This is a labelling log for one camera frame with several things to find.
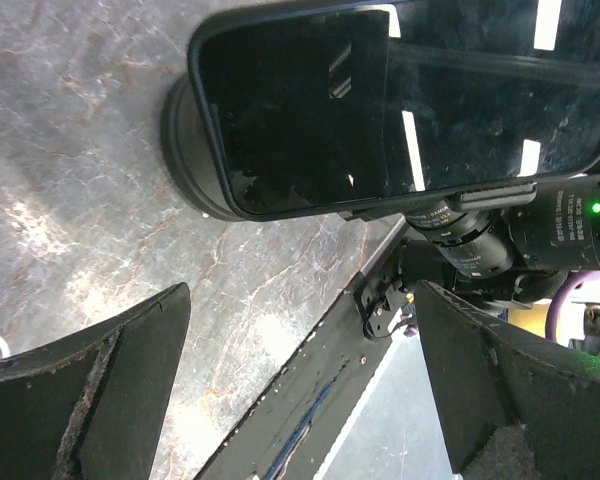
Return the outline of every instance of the camera lens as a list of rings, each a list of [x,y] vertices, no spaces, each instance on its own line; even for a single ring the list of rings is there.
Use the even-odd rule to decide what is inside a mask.
[[[405,217],[467,277],[493,277],[514,263],[515,250],[506,226],[490,212],[458,213],[440,201]]]
[[[160,137],[167,168],[184,197],[198,210],[214,218],[227,222],[241,221],[222,193],[187,75],[183,75],[167,95]]]
[[[528,205],[510,212],[525,263],[542,270],[600,270],[600,175],[538,185]]]

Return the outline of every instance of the cable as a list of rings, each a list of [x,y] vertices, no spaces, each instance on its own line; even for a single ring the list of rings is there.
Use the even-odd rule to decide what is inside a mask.
[[[578,285],[583,283],[587,278],[591,277],[595,272],[584,271],[578,272],[575,275],[567,278],[567,281],[558,289],[547,312],[547,321],[544,325],[544,335],[547,340],[556,342],[558,340],[558,319],[560,318],[560,310],[567,300],[567,297],[573,292]]]
[[[376,333],[373,331],[373,327],[371,327],[371,321],[367,320],[365,322],[365,328],[368,328],[368,331],[371,332],[374,340],[382,340],[383,338],[389,338],[391,335],[396,333],[402,327],[414,327],[414,326],[415,326],[415,319],[413,317],[406,317],[403,315],[400,317],[400,321],[396,324],[395,327],[393,327],[393,330],[391,330],[389,333],[387,333],[386,335],[376,335]]]

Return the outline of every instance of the gray surface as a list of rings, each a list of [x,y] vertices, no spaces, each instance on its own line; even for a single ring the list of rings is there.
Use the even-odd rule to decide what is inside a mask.
[[[0,0],[0,332],[22,352],[188,282],[155,479],[201,467],[391,223],[228,225],[180,198],[161,103],[231,5]]]
[[[451,480],[422,346],[403,340],[325,480]]]
[[[496,429],[484,449],[463,472],[464,480],[540,480],[533,452],[524,438],[524,426]]]

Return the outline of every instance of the gray marble surface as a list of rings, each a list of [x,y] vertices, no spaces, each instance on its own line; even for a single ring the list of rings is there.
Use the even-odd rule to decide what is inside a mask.
[[[187,282],[155,479],[192,477],[391,226],[225,224],[181,199],[162,101],[194,27],[237,3],[0,0],[0,332],[22,352]]]

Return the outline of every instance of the phone screen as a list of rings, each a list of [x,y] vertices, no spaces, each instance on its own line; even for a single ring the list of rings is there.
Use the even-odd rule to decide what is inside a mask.
[[[350,7],[231,28],[194,58],[231,195],[255,215],[573,174],[600,154],[600,2]]]

